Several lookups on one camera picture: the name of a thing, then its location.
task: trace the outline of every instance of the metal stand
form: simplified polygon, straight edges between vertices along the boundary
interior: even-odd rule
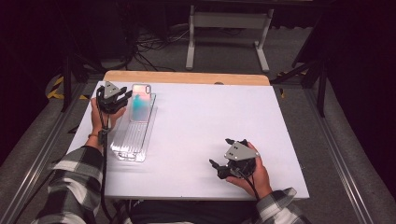
[[[63,75],[64,75],[64,106],[62,112],[64,112],[67,107],[72,102],[72,73],[76,78],[78,83],[86,83],[89,76],[85,71],[83,64],[94,68],[101,74],[105,74],[108,70],[102,67],[102,65],[91,62],[90,60],[83,58],[77,54],[67,54],[64,56],[63,63]]]
[[[291,77],[294,77],[303,71],[307,70],[305,77],[301,80],[301,85],[303,89],[310,89],[315,84],[315,82],[319,78],[319,86],[318,86],[318,100],[317,100],[317,108],[319,114],[324,118],[324,96],[326,91],[326,80],[327,80],[327,68],[326,68],[327,60],[318,60],[310,63],[305,63],[288,73],[280,73],[280,77],[276,79],[270,80],[272,84],[281,84],[283,81],[288,80]]]
[[[265,59],[262,47],[271,24],[274,10],[268,10],[267,14],[242,14],[242,13],[213,13],[195,12],[194,6],[190,10],[190,43],[187,52],[186,69],[192,70],[195,51],[194,29],[195,27],[222,27],[222,28],[244,28],[261,29],[260,41],[255,41],[255,49],[264,73],[270,71]]]

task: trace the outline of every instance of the hand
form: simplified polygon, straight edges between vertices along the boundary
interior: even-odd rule
[[[98,106],[96,103],[96,98],[91,99],[91,106],[92,106],[92,112],[91,112],[91,119],[92,119],[92,133],[97,134],[102,130],[102,122],[100,120],[99,116],[99,110]],[[108,115],[107,113],[102,112],[102,117],[103,117],[103,122],[104,124],[107,124],[108,118],[110,118],[110,124],[111,128],[116,126],[117,119],[119,119],[123,113],[125,112],[126,108],[123,107],[117,113]]]
[[[248,142],[247,146],[257,151],[257,149],[251,143]],[[254,188],[257,190],[260,199],[272,192],[270,178],[268,176],[267,169],[265,169],[265,167],[262,165],[261,157],[256,157],[256,169],[254,170],[253,175],[251,175],[248,179],[254,184]],[[253,189],[245,179],[228,176],[226,181],[244,189],[248,194],[255,197]]]
[[[102,146],[99,145],[98,133],[102,131],[102,121],[100,120],[99,109],[97,107],[96,98],[91,99],[91,120],[92,120],[92,136],[88,138],[85,146],[95,147],[102,151]],[[116,125],[117,119],[119,119],[123,113],[125,112],[126,108],[123,107],[117,113],[108,115],[102,112],[103,122],[107,124],[108,118],[110,118],[111,127]]]

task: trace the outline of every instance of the plaid shirt sleeve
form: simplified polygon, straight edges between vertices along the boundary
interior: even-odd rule
[[[291,203],[296,193],[293,188],[276,190],[261,199],[256,205],[259,219],[255,224],[310,223],[300,209]]]
[[[95,223],[100,206],[103,156],[94,147],[81,147],[53,167],[49,197],[35,224]]]

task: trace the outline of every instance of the black cable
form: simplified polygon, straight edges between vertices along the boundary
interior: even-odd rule
[[[260,200],[260,198],[259,198],[259,193],[257,193],[256,192],[256,188],[254,188],[254,175],[252,175],[251,176],[251,181],[253,182],[253,190],[254,190],[254,194],[256,195],[256,199],[257,199],[257,202]],[[251,220],[252,220],[252,222],[253,223],[256,223],[256,221],[259,219],[259,216],[260,216],[260,214],[259,214],[259,211],[257,210],[257,209],[253,209],[253,217],[251,218]]]
[[[99,92],[96,92],[96,99],[99,99]],[[96,104],[98,111],[99,111],[99,117],[100,117],[100,121],[102,123],[102,131],[98,134],[99,136],[99,140],[102,140],[103,142],[103,177],[102,177],[102,187],[100,190],[100,194],[101,194],[101,205],[102,205],[102,209],[103,212],[105,213],[108,221],[111,222],[112,217],[111,215],[108,213],[107,207],[106,207],[106,202],[105,202],[105,185],[106,185],[106,170],[107,170],[107,131],[108,131],[108,120],[110,119],[109,115],[107,115],[107,125],[105,125],[105,122],[103,120],[103,114],[102,111],[99,107],[99,104]]]
[[[145,57],[145,56],[143,56],[141,53],[137,53],[140,57],[142,57],[146,62],[148,62],[148,64],[152,67],[152,68],[154,68],[154,70],[155,71],[157,71],[158,72],[158,69]]]
[[[140,61],[140,60],[137,59],[136,57],[134,57],[134,58],[136,59],[136,61],[137,61],[138,63],[142,64],[142,65],[145,67],[146,71],[148,71],[148,69],[147,69],[147,67],[146,67],[146,65],[147,65],[147,66],[152,67],[152,68],[153,68],[154,70],[156,70],[156,71],[159,71],[158,68],[163,68],[163,69],[166,69],[166,70],[170,70],[170,71],[172,71],[172,72],[176,72],[175,69],[170,68],[170,67],[162,67],[162,66],[158,66],[158,65],[153,65],[152,63],[149,63],[149,61],[148,61],[146,58],[145,58],[145,60],[146,60],[149,64]]]
[[[87,58],[85,58],[85,57],[83,57],[83,56],[81,56],[79,54],[75,53],[74,56],[78,60],[80,60],[81,62],[83,62],[83,63],[87,64],[88,66],[90,66],[93,69],[92,72],[98,72],[98,73],[101,73],[101,74],[105,74],[107,71],[110,71],[110,70],[119,70],[119,69],[123,68],[126,64],[130,63],[131,60],[132,60],[132,56],[128,55],[125,58],[125,62],[123,62],[121,64],[118,64],[116,66],[113,66],[113,67],[105,68],[102,65],[96,64],[93,61],[91,61],[91,60],[89,60],[89,59],[87,59]]]
[[[160,50],[164,49],[165,47],[169,46],[172,43],[177,42],[180,40],[183,35],[185,35],[189,30],[181,30],[178,32],[175,32],[174,34],[171,34],[169,37],[167,37],[165,40],[162,40],[160,38],[153,38],[155,35],[151,35],[149,38],[140,38],[136,41],[136,44],[140,46],[141,48],[144,48],[145,50],[140,50],[140,52],[147,52],[150,49],[154,50]],[[159,46],[153,47],[154,44],[160,43]]]
[[[245,176],[239,169],[237,169],[237,172],[238,172],[242,177],[244,177],[244,179],[247,181],[247,183],[248,183],[248,184],[250,185],[250,187],[253,189],[254,195],[256,196],[257,201],[259,201],[259,200],[260,200],[259,193],[257,192],[256,188],[254,188],[254,185],[251,183],[251,181],[248,179],[248,177]]]
[[[226,34],[226,35],[232,35],[232,36],[236,36],[236,35],[240,35],[242,33],[242,30],[244,29],[219,29],[220,33]]]

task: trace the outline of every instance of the gray carpet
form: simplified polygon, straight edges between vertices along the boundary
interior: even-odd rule
[[[271,70],[267,74],[269,78],[274,78],[277,73],[291,69],[290,65],[309,32],[310,29],[290,30],[285,28],[269,31],[264,45],[264,53]],[[198,34],[202,38],[197,38],[192,72],[262,74],[252,42],[248,40],[256,34],[243,31],[240,35],[229,36],[219,31],[202,31]],[[228,41],[232,41],[234,38],[238,44],[207,43],[212,36],[227,38]],[[150,50],[144,55],[157,66],[170,67],[176,71],[184,72],[187,46],[188,42],[181,38],[164,49]],[[103,65],[110,66],[114,63],[116,62],[107,60],[103,62]],[[128,68],[145,70],[145,67],[136,61],[132,61]],[[95,81],[90,81],[86,86],[85,93],[90,94],[94,85]],[[284,98],[280,96],[278,86],[275,86],[275,91],[297,157],[304,167],[303,174],[311,196],[310,199],[300,200],[296,203],[313,223],[360,223],[332,161],[329,145],[318,126],[304,90],[298,86],[284,86]],[[87,104],[88,100],[78,100],[72,115],[61,130],[56,147],[49,156],[49,161],[61,158],[66,152],[74,137],[73,134],[67,132],[79,124]],[[29,165],[35,160],[35,155],[50,134],[61,109],[62,101],[51,99],[1,167],[0,198],[2,202],[0,203],[0,214],[6,211],[18,190],[18,185],[26,176]],[[331,86],[328,86],[326,92],[325,114],[336,143],[356,180],[373,223],[396,223],[395,201],[366,158],[337,103]],[[47,173],[46,169],[43,170],[35,186],[43,181]],[[43,206],[46,196],[45,185],[27,206],[18,223],[29,223],[33,220]],[[98,223],[107,223],[102,212],[99,213],[97,220]]]

